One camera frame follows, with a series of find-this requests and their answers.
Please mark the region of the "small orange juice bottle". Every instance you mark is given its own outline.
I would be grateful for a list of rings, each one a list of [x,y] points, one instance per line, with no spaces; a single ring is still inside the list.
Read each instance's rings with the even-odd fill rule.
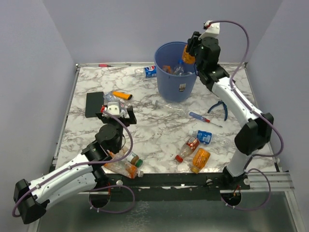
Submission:
[[[183,54],[182,54],[182,60],[184,63],[186,64],[194,64],[195,63],[195,57],[194,56],[191,56],[186,50],[187,50],[187,44],[185,45],[184,47],[184,50],[183,50]]]

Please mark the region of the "blue cap Pepsi bottle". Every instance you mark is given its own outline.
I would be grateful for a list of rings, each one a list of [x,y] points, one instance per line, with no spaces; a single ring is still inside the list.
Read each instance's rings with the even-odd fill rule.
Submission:
[[[173,69],[173,74],[174,75],[178,75],[178,76],[182,76],[184,75],[184,61],[182,59],[178,60],[177,65],[174,67]]]

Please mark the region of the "large crushed orange-label bottle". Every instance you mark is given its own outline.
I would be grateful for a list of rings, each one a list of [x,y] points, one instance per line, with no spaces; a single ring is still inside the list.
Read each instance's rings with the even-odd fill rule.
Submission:
[[[163,65],[162,70],[166,73],[172,73],[171,67],[169,65]]]

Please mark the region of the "clear bottle white cap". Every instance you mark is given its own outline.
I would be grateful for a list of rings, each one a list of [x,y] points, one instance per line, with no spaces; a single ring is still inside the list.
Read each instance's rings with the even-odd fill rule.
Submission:
[[[165,111],[166,113],[170,113],[170,114],[174,114],[178,116],[187,116],[189,114],[188,108],[179,103],[153,100],[152,105],[154,109],[159,109],[159,110]]]

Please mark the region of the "red cap tea bottle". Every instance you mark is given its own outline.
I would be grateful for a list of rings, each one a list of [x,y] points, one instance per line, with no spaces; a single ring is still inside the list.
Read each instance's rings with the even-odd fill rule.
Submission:
[[[181,147],[178,155],[176,155],[176,161],[179,163],[183,162],[186,157],[190,156],[198,148],[199,144],[200,142],[196,137],[188,139]]]

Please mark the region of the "blue label water bottle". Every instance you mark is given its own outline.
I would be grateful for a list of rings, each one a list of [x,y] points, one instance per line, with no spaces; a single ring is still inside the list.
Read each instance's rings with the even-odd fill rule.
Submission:
[[[219,143],[221,145],[229,144],[230,141],[222,136],[214,135],[211,132],[201,130],[190,130],[189,136],[197,138],[201,143],[209,145],[210,143]]]

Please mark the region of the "orange bottle front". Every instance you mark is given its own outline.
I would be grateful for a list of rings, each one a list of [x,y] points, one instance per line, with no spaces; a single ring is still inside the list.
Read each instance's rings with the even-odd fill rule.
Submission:
[[[210,152],[206,151],[203,148],[199,148],[192,160],[192,165],[190,166],[190,170],[193,173],[196,173],[196,174],[199,173],[205,167],[210,156],[211,156]]]

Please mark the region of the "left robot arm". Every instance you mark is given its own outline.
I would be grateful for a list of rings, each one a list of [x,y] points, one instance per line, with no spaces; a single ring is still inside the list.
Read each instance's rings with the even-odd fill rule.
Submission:
[[[19,180],[14,188],[12,216],[21,218],[24,224],[40,219],[58,202],[83,191],[109,189],[109,179],[103,165],[123,161],[127,155],[111,157],[122,148],[123,132],[135,125],[133,107],[127,109],[128,117],[116,110],[116,104],[102,107],[97,117],[103,126],[80,154],[58,169],[32,181]]]

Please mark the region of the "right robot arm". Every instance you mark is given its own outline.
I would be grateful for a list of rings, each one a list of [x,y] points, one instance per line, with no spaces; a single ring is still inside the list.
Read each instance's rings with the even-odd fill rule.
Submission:
[[[218,64],[220,46],[218,39],[207,36],[200,38],[195,31],[188,39],[186,52],[195,58],[198,76],[209,91],[220,98],[236,117],[241,130],[234,142],[236,151],[231,161],[224,167],[222,184],[233,189],[244,175],[253,154],[269,142],[274,117],[262,113],[254,107],[234,85],[228,72]]]

